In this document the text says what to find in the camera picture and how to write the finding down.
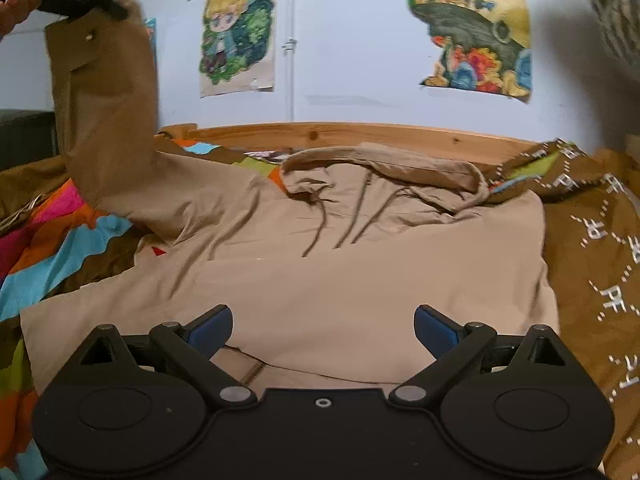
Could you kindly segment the person's left hand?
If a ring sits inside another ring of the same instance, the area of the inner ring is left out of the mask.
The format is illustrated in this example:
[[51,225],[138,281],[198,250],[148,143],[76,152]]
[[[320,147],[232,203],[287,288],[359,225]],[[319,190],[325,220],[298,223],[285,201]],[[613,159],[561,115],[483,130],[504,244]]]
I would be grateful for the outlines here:
[[23,23],[41,6],[42,0],[2,0],[0,4],[0,38]]

